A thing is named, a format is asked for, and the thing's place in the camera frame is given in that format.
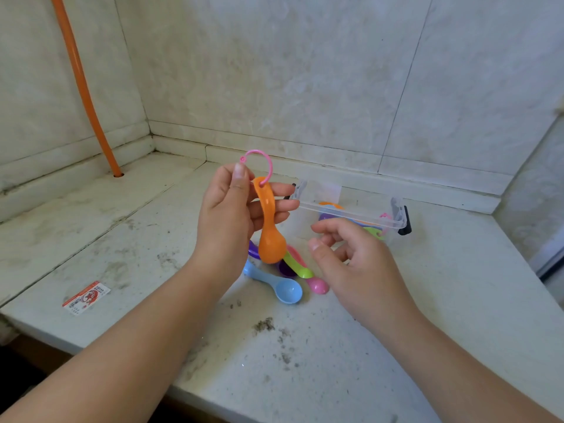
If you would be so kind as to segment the person's right hand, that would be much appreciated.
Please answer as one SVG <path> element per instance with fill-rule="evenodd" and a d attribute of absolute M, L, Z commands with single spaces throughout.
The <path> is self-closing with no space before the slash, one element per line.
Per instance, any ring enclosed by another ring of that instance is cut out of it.
<path fill-rule="evenodd" d="M 317 221 L 311 230 L 319 237 L 334 237 L 338 248 L 350 246 L 345 262 L 348 274 L 342 282 L 327 282 L 340 304 L 363 327 L 380 339 L 411 329 L 422 314 L 410 295 L 387 245 L 350 220 Z"/>

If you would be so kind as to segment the person's left hand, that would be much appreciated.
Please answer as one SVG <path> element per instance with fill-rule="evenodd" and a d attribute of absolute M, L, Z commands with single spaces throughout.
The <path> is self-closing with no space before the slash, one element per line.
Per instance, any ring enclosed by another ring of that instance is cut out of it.
<path fill-rule="evenodd" d="M 263 217 L 251 217 L 248 204 L 229 204 L 233 164 L 218 168 L 204 194 L 199 213 L 196 245 L 189 259 L 190 270 L 210 283 L 228 289 L 243 271 L 248 242 L 262 229 Z M 253 201 L 258 199 L 253 189 Z M 275 224 L 288 217 L 275 217 Z"/>

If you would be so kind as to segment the person's left forearm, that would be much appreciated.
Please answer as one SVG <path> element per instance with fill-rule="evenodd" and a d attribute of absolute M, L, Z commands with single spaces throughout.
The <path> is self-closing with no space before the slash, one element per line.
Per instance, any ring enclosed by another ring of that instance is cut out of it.
<path fill-rule="evenodd" d="M 0 423 L 147 423 L 245 261 L 193 256 Z"/>

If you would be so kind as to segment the person's right forearm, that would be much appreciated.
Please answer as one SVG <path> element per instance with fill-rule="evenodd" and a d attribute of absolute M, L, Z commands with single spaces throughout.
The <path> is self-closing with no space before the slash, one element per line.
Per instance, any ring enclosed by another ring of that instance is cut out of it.
<path fill-rule="evenodd" d="M 417 308 L 372 311 L 369 326 L 443 423 L 564 423 L 476 360 Z"/>

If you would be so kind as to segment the pink measuring spoon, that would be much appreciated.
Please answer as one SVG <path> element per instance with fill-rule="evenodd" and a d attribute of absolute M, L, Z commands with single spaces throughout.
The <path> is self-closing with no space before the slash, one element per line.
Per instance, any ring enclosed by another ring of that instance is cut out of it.
<path fill-rule="evenodd" d="M 314 276 L 313 278 L 309 278 L 309 279 L 304 279 L 307 283 L 307 285 L 309 286 L 310 290 L 312 292 L 314 292 L 315 294 L 326 294 L 329 291 L 329 285 L 327 284 L 327 282 L 325 282 L 323 279 L 321 279 L 318 276 Z"/>

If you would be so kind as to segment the blue measuring spoon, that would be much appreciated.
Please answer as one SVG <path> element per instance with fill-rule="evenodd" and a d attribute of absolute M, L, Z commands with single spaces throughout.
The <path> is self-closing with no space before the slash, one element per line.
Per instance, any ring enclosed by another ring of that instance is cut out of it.
<path fill-rule="evenodd" d="M 278 300 L 286 305 L 295 305 L 303 297 L 302 287 L 297 281 L 265 272 L 249 259 L 245 262 L 243 274 L 253 280 L 268 284 Z"/>

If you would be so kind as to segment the clear plastic storage box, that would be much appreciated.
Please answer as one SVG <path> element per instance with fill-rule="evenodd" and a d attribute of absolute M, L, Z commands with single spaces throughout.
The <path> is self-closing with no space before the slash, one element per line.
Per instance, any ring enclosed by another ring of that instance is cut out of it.
<path fill-rule="evenodd" d="M 412 233 L 407 208 L 398 197 L 308 179 L 300 180 L 289 199 L 300 200 L 300 206 L 280 224 L 286 237 L 304 240 L 314 237 L 311 225 L 318 221 L 320 213 L 340 214 L 360 227 L 379 228 L 385 233 L 385 241 Z M 321 201 L 339 204 L 344 210 L 321 206 L 318 204 Z"/>

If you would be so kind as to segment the red and white paper label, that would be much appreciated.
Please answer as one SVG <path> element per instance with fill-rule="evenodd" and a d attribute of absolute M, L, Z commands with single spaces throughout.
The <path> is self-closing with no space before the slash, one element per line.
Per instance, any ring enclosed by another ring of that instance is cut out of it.
<path fill-rule="evenodd" d="M 89 284 L 85 289 L 68 298 L 63 304 L 62 308 L 66 309 L 72 315 L 78 316 L 87 309 L 89 309 L 96 302 L 99 302 L 103 297 L 111 292 L 111 288 L 95 281 Z"/>

